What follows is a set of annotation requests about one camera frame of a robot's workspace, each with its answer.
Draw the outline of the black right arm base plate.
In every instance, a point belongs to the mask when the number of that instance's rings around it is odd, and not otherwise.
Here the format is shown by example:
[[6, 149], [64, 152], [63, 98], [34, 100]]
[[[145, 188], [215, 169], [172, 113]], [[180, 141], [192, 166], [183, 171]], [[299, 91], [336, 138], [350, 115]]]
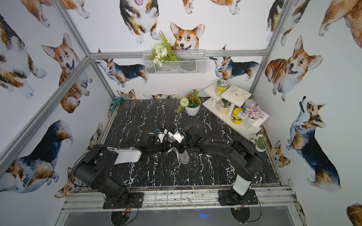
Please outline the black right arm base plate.
[[258, 200], [255, 190], [249, 189], [244, 195], [239, 195], [233, 189], [219, 190], [218, 201], [221, 206], [234, 206], [234, 205], [257, 205]]

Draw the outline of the grey canvas sneaker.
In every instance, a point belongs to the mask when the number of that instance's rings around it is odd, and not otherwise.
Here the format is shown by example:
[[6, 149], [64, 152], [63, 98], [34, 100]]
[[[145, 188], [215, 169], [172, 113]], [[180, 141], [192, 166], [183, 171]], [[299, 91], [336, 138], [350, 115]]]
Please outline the grey canvas sneaker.
[[169, 143], [170, 143], [170, 151], [174, 151], [176, 153], [176, 157], [179, 163], [188, 164], [190, 161], [190, 155], [188, 154], [186, 148], [184, 147], [184, 143], [186, 139], [185, 136], [180, 132], [168, 132]]

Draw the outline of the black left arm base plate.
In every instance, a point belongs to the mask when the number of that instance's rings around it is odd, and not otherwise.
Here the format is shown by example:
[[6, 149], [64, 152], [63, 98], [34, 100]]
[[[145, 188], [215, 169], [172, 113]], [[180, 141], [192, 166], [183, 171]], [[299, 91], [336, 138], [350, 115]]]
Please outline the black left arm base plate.
[[112, 198], [104, 195], [103, 209], [139, 209], [142, 207], [144, 200], [144, 193], [142, 192], [130, 192], [123, 194], [120, 199]]

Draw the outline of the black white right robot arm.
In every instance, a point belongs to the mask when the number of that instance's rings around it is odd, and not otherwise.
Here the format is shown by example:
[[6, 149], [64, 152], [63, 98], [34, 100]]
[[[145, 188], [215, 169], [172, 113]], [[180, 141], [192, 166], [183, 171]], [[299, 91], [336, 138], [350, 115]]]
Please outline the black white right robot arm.
[[178, 148], [188, 148], [200, 154], [219, 155], [227, 158], [236, 174], [232, 189], [240, 196], [244, 196], [248, 192], [254, 177], [264, 168], [262, 157], [254, 148], [249, 151], [245, 147], [248, 141], [243, 137], [235, 140], [202, 137], [191, 125], [181, 130], [175, 129], [174, 135], [179, 143]]

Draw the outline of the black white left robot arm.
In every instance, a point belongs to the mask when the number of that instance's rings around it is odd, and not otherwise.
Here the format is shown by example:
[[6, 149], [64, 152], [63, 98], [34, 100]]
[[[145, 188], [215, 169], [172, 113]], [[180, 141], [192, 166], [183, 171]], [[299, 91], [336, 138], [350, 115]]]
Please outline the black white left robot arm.
[[138, 147], [114, 148], [96, 144], [76, 161], [71, 175], [93, 190], [124, 205], [129, 200], [127, 187], [112, 177], [115, 165], [137, 163], [141, 157], [165, 151], [169, 144], [167, 130], [146, 132]]

